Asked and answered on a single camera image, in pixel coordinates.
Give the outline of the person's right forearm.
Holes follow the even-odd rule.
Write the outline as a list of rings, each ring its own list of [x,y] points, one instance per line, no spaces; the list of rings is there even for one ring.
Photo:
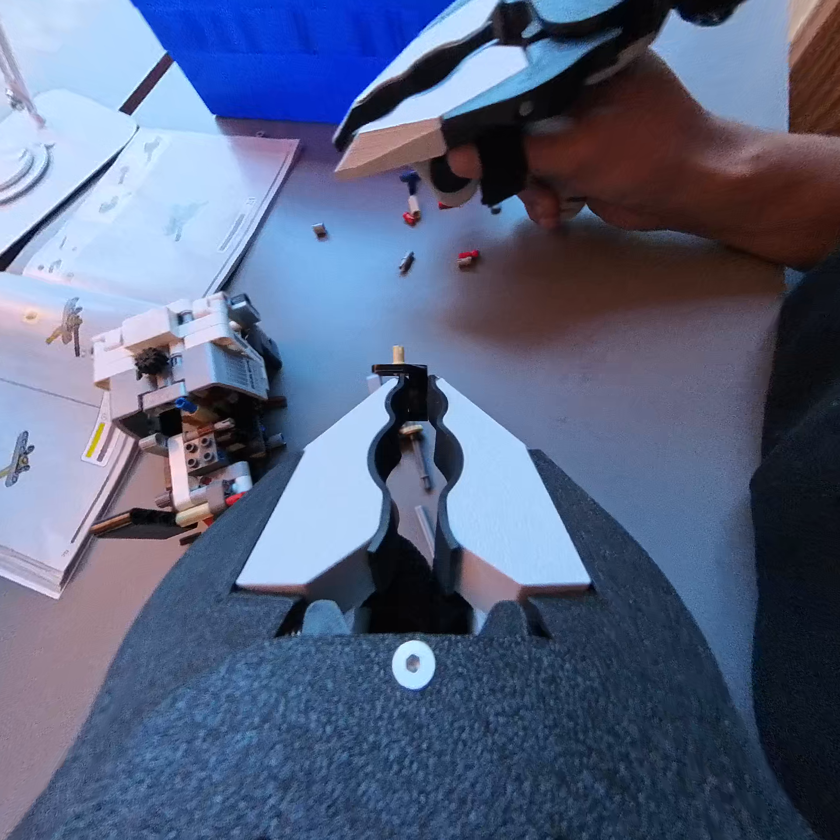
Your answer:
[[[709,162],[708,235],[752,256],[809,270],[838,246],[839,139],[721,122]]]

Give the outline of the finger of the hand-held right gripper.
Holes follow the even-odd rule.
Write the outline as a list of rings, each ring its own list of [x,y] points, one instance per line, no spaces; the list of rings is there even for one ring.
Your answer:
[[[337,177],[366,177],[415,165],[447,151],[445,115],[527,66],[524,48],[488,45],[436,86],[399,103],[354,132],[335,168]]]
[[[353,100],[332,143],[337,151],[345,152],[364,126],[431,90],[485,47],[512,48],[518,56],[542,38],[562,41],[599,35],[616,26],[620,5],[596,1],[453,3]]]

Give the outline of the black lego bracket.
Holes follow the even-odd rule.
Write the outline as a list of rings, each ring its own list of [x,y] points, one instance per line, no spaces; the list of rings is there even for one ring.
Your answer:
[[[428,374],[424,364],[373,364],[371,372],[380,377],[397,379],[397,384],[391,391],[390,407],[398,422],[404,424],[428,421]]]

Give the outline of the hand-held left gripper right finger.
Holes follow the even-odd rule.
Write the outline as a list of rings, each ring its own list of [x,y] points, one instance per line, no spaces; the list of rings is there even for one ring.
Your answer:
[[[585,592],[592,578],[528,447],[439,376],[429,378],[437,499],[434,572],[488,614],[500,602]]]

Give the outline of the wooden cabinet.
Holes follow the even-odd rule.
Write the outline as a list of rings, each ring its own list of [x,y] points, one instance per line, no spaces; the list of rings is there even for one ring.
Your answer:
[[[839,2],[791,1],[789,126],[839,135]]]

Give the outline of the grey beam lego subassembly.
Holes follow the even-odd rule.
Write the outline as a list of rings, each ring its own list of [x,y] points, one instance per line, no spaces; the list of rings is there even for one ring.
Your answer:
[[[426,493],[431,493],[434,484],[424,452],[424,427],[420,423],[407,422],[401,426],[399,435],[404,442],[411,445],[422,488]]]

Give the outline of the person's right hand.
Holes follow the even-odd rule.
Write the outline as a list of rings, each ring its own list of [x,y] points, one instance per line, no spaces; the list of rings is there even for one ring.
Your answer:
[[[618,228],[715,237],[713,183],[727,141],[727,124],[647,50],[588,88],[558,129],[526,135],[518,198],[544,228],[580,198]]]

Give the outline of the open instruction booklet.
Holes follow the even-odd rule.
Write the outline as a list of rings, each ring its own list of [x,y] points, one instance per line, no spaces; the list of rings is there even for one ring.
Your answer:
[[[91,341],[225,292],[299,152],[142,129],[22,274],[2,273],[2,578],[58,599],[93,523],[154,506],[165,461],[112,424]]]

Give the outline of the blue plastic bin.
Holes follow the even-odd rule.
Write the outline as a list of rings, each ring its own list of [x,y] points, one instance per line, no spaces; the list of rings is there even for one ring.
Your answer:
[[[220,118],[340,123],[446,1],[132,1]]]

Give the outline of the partly built lego truck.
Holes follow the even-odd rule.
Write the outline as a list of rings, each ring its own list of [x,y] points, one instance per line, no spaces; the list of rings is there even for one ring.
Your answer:
[[[125,319],[91,341],[94,384],[112,424],[145,454],[164,459],[167,481],[152,508],[93,523],[94,539],[197,539],[252,490],[254,470],[285,446],[266,414],[282,361],[242,293],[179,300]]]

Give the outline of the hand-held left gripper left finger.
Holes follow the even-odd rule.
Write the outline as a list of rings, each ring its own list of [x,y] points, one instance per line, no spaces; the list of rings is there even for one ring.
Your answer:
[[[305,447],[236,580],[237,588],[306,602],[332,601],[345,613],[375,592],[376,555],[396,533],[387,479],[402,458],[388,377]]]

